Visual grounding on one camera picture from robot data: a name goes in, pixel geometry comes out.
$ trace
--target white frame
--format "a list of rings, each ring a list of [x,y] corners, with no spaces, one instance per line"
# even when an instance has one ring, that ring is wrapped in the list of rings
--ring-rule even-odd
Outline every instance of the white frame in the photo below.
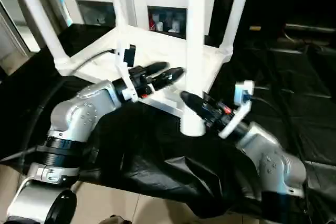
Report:
[[[137,25],[140,28],[149,29],[148,6],[173,7],[188,9],[188,0],[134,0]],[[212,10],[215,0],[205,0],[204,35],[209,34]]]
[[[117,20],[116,28],[70,59],[64,52],[40,1],[25,1],[54,58],[55,67],[61,75],[71,74],[73,69],[93,55],[102,50],[117,48],[117,45],[123,42],[137,46],[135,64],[146,66],[153,60],[165,60],[175,65],[172,67],[185,67],[185,81],[180,80],[175,85],[177,86],[180,83],[178,86],[180,89],[186,89],[196,94],[201,94],[203,90],[208,91],[222,63],[230,60],[233,54],[233,42],[245,5],[245,0],[234,0],[223,43],[218,50],[217,48],[204,46],[202,43],[204,36],[204,0],[199,0],[199,3],[197,3],[198,0],[189,0],[189,8],[191,9],[188,10],[187,34],[191,36],[187,37],[187,41],[129,26],[123,14],[121,0],[113,0]],[[103,66],[95,63],[89,63],[82,67],[77,71],[76,76],[92,82],[105,79],[114,80],[120,77],[120,75],[112,73],[112,69],[104,70]],[[183,109],[185,106],[182,100],[178,99],[178,92],[174,93],[171,89],[163,90],[162,92],[156,92],[142,102],[181,116],[181,128],[186,126],[183,122],[193,122],[193,125],[188,125],[187,131],[181,129],[183,133],[186,132],[188,135],[196,136],[203,132],[203,125],[199,117],[195,113],[191,113],[190,110]]]

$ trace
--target tile floor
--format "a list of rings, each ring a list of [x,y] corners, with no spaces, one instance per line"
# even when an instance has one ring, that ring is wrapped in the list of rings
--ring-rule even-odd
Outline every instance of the tile floor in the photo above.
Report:
[[[18,172],[0,165],[0,224],[13,199]],[[120,215],[134,224],[258,224],[238,214],[198,219],[186,204],[128,191],[82,183],[77,190],[77,209],[71,224],[98,224],[110,215]]]

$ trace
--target black tablecloth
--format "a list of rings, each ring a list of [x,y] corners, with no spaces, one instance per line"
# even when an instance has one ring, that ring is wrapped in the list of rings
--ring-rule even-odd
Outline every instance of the black tablecloth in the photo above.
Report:
[[[74,55],[107,31],[72,25],[60,40],[66,53]],[[60,78],[44,48],[0,84],[0,158],[20,151],[32,113]],[[230,105],[237,81],[255,81],[255,96],[277,111],[255,101],[247,119],[262,125],[287,151],[306,160],[313,223],[336,220],[335,78],[336,54],[332,52],[314,47],[301,54],[272,52],[265,46],[235,48],[210,91],[213,98]],[[44,109],[29,146],[45,140],[53,107],[87,84],[68,78]],[[99,151],[84,164],[82,181],[183,201],[203,217],[227,209],[260,214],[259,203],[243,197],[233,175],[235,168],[243,166],[254,176],[251,162],[230,140],[222,141],[215,133],[182,136],[179,119],[170,114],[142,103],[128,103],[99,121],[89,144]],[[33,158],[27,156],[25,167]],[[15,161],[8,165],[18,168]]]

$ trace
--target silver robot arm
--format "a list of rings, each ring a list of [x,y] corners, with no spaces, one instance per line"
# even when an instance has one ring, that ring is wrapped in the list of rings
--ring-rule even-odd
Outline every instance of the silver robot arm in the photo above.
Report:
[[[184,73],[157,62],[129,70],[136,95],[146,97],[173,84]],[[74,98],[58,104],[51,114],[51,127],[36,160],[7,211],[7,224],[68,224],[76,210],[76,195],[69,189],[79,175],[83,150],[99,119],[134,97],[123,79],[106,80],[84,88]]]
[[[203,100],[183,91],[181,98],[204,120],[207,128],[219,131],[219,137],[225,139],[235,134],[236,147],[251,159],[259,176],[259,191],[253,190],[253,197],[261,201],[264,223],[306,223],[303,189],[306,168],[299,158],[287,153],[278,140],[260,125],[254,122],[246,125],[241,121],[251,106],[251,101],[243,98],[246,94],[247,98],[250,97],[251,89],[248,92],[241,87],[238,86],[241,107],[236,111],[209,96]]]

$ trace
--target wall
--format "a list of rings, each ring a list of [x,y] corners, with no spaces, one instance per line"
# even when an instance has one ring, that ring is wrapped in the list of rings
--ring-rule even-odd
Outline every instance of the wall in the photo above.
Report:
[[[17,0],[1,0],[1,2],[14,23],[21,25],[26,23]]]
[[[0,59],[12,53],[16,48],[13,42],[4,28],[4,24],[0,18]]]

